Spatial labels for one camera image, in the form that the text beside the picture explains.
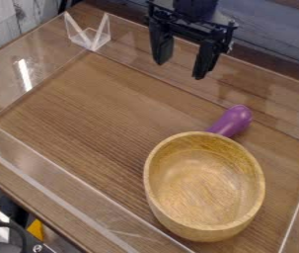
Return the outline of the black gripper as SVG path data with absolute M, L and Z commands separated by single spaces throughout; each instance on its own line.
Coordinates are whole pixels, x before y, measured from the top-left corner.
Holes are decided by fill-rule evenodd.
M 149 0 L 153 59 L 158 65 L 172 59 L 174 36 L 201 43 L 193 69 L 197 80 L 214 69 L 221 52 L 232 50 L 234 31 L 240 26 L 218 6 L 220 0 Z

